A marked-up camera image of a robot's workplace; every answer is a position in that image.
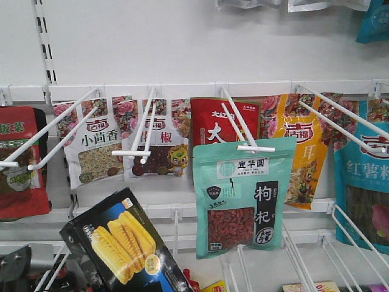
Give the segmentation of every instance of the corn cob image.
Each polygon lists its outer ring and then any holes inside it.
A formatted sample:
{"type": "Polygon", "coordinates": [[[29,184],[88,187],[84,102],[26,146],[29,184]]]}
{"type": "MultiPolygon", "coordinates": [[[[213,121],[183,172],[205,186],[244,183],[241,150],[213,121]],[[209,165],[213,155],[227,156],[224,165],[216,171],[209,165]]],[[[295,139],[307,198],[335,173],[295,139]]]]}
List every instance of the corn cob image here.
{"type": "Polygon", "coordinates": [[[133,277],[130,256],[104,227],[99,226],[93,232],[91,245],[120,283],[126,284],[133,277]]]}
{"type": "Polygon", "coordinates": [[[108,229],[99,226],[92,234],[91,245],[122,284],[145,267],[145,259],[156,252],[156,242],[129,212],[108,222],[108,229]]]}

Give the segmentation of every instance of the black box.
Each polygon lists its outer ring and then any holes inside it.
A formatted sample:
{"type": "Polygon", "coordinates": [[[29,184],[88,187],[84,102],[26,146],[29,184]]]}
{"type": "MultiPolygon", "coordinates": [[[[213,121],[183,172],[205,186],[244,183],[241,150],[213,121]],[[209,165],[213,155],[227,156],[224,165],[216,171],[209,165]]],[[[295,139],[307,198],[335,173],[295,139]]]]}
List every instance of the black box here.
{"type": "MultiPolygon", "coordinates": [[[[78,261],[91,260],[112,292],[193,292],[129,188],[105,198],[60,231],[78,261]]],[[[88,265],[87,280],[101,281],[88,265]]]]}

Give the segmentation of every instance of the green package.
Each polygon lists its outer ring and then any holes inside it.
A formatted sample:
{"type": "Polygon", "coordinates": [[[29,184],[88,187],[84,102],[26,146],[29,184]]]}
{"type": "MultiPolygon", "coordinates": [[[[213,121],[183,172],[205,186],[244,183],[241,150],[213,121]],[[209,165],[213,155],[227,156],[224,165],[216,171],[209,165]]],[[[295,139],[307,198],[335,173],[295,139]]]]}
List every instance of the green package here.
{"type": "Polygon", "coordinates": [[[280,247],[283,207],[297,140],[257,140],[275,152],[237,150],[244,142],[193,149],[198,231],[196,257],[211,258],[242,244],[280,247]]]}

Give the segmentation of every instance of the packaged snack bag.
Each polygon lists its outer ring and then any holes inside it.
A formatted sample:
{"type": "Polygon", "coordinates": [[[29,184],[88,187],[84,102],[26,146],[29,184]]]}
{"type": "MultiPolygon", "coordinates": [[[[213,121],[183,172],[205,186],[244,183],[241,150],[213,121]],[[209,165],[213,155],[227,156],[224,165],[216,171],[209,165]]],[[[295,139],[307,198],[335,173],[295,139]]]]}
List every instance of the packaged snack bag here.
{"type": "Polygon", "coordinates": [[[201,289],[200,292],[227,292],[227,286],[224,281],[219,281],[201,289]]]}
{"type": "MultiPolygon", "coordinates": [[[[69,113],[58,125],[58,135],[64,138],[76,124],[94,107],[98,110],[78,129],[76,134],[64,145],[64,152],[69,165],[71,189],[97,179],[118,176],[123,173],[121,156],[113,156],[113,150],[121,150],[119,120],[122,127],[125,118],[119,116],[119,102],[126,97],[102,97],[86,100],[69,113]]],[[[73,102],[56,103],[54,114],[59,116],[73,102]]]]}
{"type": "MultiPolygon", "coordinates": [[[[190,99],[193,116],[193,146],[239,141],[235,130],[221,106],[222,103],[226,105],[235,123],[243,132],[227,99],[195,97],[190,99]]],[[[257,139],[260,122],[259,104],[236,101],[235,105],[239,109],[253,138],[257,139]]]]}
{"type": "Polygon", "coordinates": [[[193,292],[129,188],[68,222],[60,234],[79,262],[92,260],[100,278],[90,280],[102,279],[108,291],[193,292]]]}
{"type": "Polygon", "coordinates": [[[242,9],[249,9],[258,6],[270,6],[278,8],[282,0],[216,0],[216,6],[220,8],[222,5],[234,6],[242,9]]]}
{"type": "MultiPolygon", "coordinates": [[[[340,292],[335,282],[319,282],[315,283],[317,292],[340,292]]],[[[283,292],[304,292],[302,284],[284,285],[283,292]]]]}
{"type": "MultiPolygon", "coordinates": [[[[382,100],[346,103],[349,110],[389,131],[388,105],[382,100]]],[[[378,251],[389,254],[389,141],[342,113],[337,123],[367,145],[386,149],[385,153],[370,153],[342,135],[334,142],[336,203],[378,251]]],[[[343,216],[338,219],[359,246],[368,248],[343,216]]],[[[337,238],[349,243],[339,228],[337,238]]]]}
{"type": "Polygon", "coordinates": [[[318,110],[321,101],[313,94],[267,97],[261,105],[261,137],[297,138],[296,155],[285,203],[310,209],[327,154],[329,137],[323,137],[324,121],[298,104],[301,100],[318,110]]]}
{"type": "Polygon", "coordinates": [[[296,147],[295,137],[257,140],[273,153],[237,150],[244,142],[193,149],[198,259],[238,244],[275,249],[281,243],[282,212],[296,147]]]}
{"type": "Polygon", "coordinates": [[[288,12],[312,11],[325,9],[333,5],[367,11],[370,0],[288,0],[288,12]]]}
{"type": "Polygon", "coordinates": [[[358,43],[367,44],[371,41],[389,39],[389,0],[371,0],[369,10],[362,21],[358,43]]]}
{"type": "MultiPolygon", "coordinates": [[[[30,106],[0,107],[0,161],[34,136],[43,124],[46,124],[44,113],[30,106]]],[[[19,167],[0,171],[0,218],[42,215],[50,211],[42,170],[27,169],[29,164],[39,163],[40,144],[42,151],[47,152],[46,142],[47,135],[15,159],[19,167]]]]}
{"type": "MultiPolygon", "coordinates": [[[[141,127],[142,137],[137,150],[145,149],[150,118],[144,125],[139,125],[144,114],[147,100],[134,99],[126,114],[130,116],[129,127],[124,132],[122,145],[124,150],[130,150],[138,129],[141,127]]],[[[189,99],[154,99],[156,115],[151,133],[151,155],[146,164],[141,164],[141,157],[130,159],[124,157],[125,180],[137,176],[168,175],[183,176],[188,166],[188,138],[190,130],[191,109],[189,99]]]]}

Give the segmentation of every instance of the red bag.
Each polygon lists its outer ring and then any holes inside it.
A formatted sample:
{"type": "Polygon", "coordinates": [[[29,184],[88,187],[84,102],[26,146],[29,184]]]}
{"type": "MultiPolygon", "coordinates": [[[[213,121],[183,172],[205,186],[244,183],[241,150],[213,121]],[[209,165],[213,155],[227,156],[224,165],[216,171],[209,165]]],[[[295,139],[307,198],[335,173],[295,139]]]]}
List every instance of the red bag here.
{"type": "MultiPolygon", "coordinates": [[[[238,128],[242,127],[227,99],[195,97],[190,99],[193,121],[193,146],[239,141],[221,104],[224,103],[238,128]]],[[[260,106],[257,103],[235,102],[254,139],[258,138],[260,106]]]]}
{"type": "MultiPolygon", "coordinates": [[[[0,161],[10,156],[38,132],[34,109],[30,106],[0,108],[0,161]]],[[[37,141],[18,158],[19,167],[0,171],[0,218],[20,218],[50,212],[41,170],[29,164],[40,161],[37,141]]]]}

